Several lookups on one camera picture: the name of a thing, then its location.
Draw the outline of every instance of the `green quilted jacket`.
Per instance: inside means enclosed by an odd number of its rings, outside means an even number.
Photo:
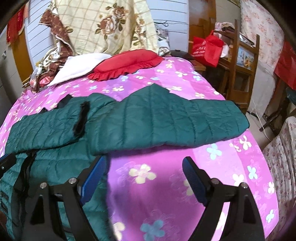
[[[95,156],[115,150],[144,149],[160,145],[198,147],[241,135],[249,123],[231,101],[186,100],[156,84],[124,100],[98,93],[75,97],[60,109],[24,116],[10,131],[5,153],[17,164],[0,181],[7,230],[20,240],[20,196],[15,188],[28,151],[36,150],[30,170],[28,198],[42,182],[62,184],[87,168]],[[83,209],[100,241],[112,240],[106,205],[107,172]],[[62,223],[69,227],[63,205]],[[66,233],[69,240],[74,240]]]

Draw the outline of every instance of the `white cloth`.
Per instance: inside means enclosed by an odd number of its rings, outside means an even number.
[[[262,118],[276,87],[276,78],[273,70],[258,60],[254,80],[253,92],[248,111],[256,113]]]
[[[111,55],[105,53],[88,53],[69,56],[64,67],[57,73],[48,86],[84,76],[90,73],[99,63],[110,57]]]

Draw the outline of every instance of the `bed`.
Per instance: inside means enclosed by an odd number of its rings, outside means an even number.
[[[140,69],[134,74],[96,82],[81,77],[49,87],[34,94],[25,90],[11,108],[0,128],[0,156],[11,126],[24,115],[38,113],[42,108],[56,107],[67,94],[88,96],[102,93],[118,101],[150,84],[159,84],[171,93],[186,99],[224,98],[181,58],[166,57],[158,66]],[[238,186],[247,182],[257,203],[265,236],[278,223],[278,204],[268,165],[249,130],[229,141],[221,141],[198,148],[161,146],[145,150],[112,153],[107,195],[109,216],[118,240],[144,240],[143,223],[151,227],[162,220],[153,239],[159,241],[187,241],[196,227],[203,206],[193,195],[182,172],[182,160],[191,156],[199,168],[224,184]],[[227,217],[228,205],[223,207],[213,240],[219,240]]]

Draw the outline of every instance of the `metal screw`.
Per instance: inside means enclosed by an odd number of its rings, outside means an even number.
[[[72,177],[72,178],[69,179],[69,183],[70,184],[74,184],[74,183],[76,183],[76,181],[77,181],[77,179],[74,178],[74,177]]]
[[[241,183],[241,186],[242,186],[243,188],[248,188],[248,184],[246,184],[246,183]]]
[[[219,184],[220,181],[219,181],[217,178],[212,178],[212,179],[211,179],[211,182],[212,182],[213,184],[216,184],[216,185],[217,185],[217,184]]]
[[[46,188],[46,186],[47,186],[47,183],[41,183],[40,184],[40,187],[43,189],[43,188]]]

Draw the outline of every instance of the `wooden chair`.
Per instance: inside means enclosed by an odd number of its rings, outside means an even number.
[[[237,20],[235,20],[234,25],[234,33],[215,31],[216,33],[220,33],[223,36],[226,36],[233,40],[231,61],[229,62],[224,58],[220,58],[218,63],[218,66],[225,70],[224,77],[222,82],[220,83],[218,92],[224,95],[226,97],[226,100],[234,101],[239,106],[240,110],[245,114],[249,107],[253,91],[254,79],[258,63],[260,36],[257,35],[255,47],[251,47],[246,43],[240,41],[239,33],[241,28]],[[254,54],[254,60],[251,69],[247,69],[237,65],[237,56],[240,46],[248,52]],[[239,89],[236,89],[235,86],[237,76],[241,76],[243,78],[242,84]]]

